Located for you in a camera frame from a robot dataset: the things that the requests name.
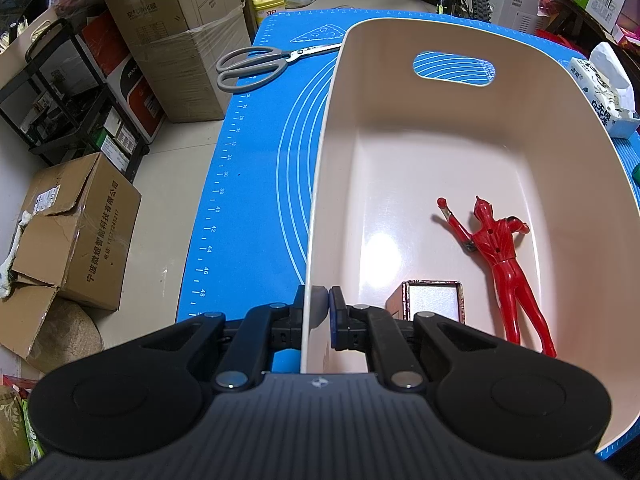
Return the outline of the grey handled scissors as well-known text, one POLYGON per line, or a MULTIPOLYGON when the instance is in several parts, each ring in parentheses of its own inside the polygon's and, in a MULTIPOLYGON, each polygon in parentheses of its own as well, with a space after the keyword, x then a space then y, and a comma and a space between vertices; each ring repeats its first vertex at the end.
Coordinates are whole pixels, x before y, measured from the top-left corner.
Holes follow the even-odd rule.
POLYGON ((261 46, 236 49, 218 58, 216 84, 226 93, 248 93, 269 84, 301 58, 336 52, 341 46, 325 44, 291 51, 261 46))

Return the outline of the red superhero figurine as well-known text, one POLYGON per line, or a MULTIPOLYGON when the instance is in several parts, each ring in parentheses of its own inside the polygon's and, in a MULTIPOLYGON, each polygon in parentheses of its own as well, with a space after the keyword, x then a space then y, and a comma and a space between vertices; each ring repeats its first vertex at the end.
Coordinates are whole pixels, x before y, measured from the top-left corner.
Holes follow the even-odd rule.
POLYGON ((548 323, 516 256, 514 235, 528 234, 528 224, 515 216, 496 219, 491 203, 477 196, 473 216, 480 222, 480 228, 471 233, 451 211, 445 197, 439 197, 437 206, 458 242, 468 252, 478 252, 487 263, 506 340, 521 344, 518 322, 518 308, 521 308, 536 330, 542 353, 549 358, 556 358, 558 352, 548 323))

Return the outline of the cream plastic storage bin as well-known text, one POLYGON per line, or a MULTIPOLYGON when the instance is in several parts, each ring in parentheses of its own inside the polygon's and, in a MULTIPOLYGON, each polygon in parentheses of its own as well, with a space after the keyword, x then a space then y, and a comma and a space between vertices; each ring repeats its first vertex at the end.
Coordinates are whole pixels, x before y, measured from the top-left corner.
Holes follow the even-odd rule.
POLYGON ((306 277, 382 306, 409 280, 462 285, 465 319, 501 335, 494 288, 437 207, 468 229, 478 198, 515 240, 562 360, 612 399, 602 448, 639 416, 639 207, 578 87, 573 50, 473 23, 370 18, 343 40, 319 141, 306 277))

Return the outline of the open cardboard box on floor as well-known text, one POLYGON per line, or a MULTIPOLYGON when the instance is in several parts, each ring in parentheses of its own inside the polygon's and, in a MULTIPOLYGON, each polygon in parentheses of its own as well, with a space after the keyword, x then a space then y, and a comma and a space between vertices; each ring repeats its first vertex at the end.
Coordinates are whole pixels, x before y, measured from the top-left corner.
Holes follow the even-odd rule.
POLYGON ((1 300, 1 344, 25 359, 56 300, 116 311, 141 195, 102 153, 35 174, 1 300))

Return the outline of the white tissue pack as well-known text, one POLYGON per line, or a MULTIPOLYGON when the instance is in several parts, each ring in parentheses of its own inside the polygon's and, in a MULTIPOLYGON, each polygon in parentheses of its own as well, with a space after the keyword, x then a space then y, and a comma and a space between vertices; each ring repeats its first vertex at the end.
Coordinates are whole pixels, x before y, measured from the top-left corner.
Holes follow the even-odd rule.
POLYGON ((607 42, 601 42, 588 60, 571 58, 568 71, 613 139, 630 140, 639 128, 634 87, 607 42))

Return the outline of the black metal shelf rack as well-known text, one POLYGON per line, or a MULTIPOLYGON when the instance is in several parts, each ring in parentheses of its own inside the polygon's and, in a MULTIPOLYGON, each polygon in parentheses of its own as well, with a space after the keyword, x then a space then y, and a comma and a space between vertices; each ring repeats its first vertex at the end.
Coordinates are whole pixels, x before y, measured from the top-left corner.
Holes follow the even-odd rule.
POLYGON ((105 155, 134 180, 149 153, 72 24, 43 27, 23 55, 25 66, 1 85, 1 118, 48 166, 105 155))

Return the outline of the large stacked cardboard box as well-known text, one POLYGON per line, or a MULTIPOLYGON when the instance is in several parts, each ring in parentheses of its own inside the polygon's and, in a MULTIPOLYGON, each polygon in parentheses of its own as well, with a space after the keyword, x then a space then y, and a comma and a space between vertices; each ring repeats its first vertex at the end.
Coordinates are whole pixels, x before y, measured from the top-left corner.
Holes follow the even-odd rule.
POLYGON ((221 55, 250 44, 241 0, 105 0, 171 122, 221 120, 221 55))

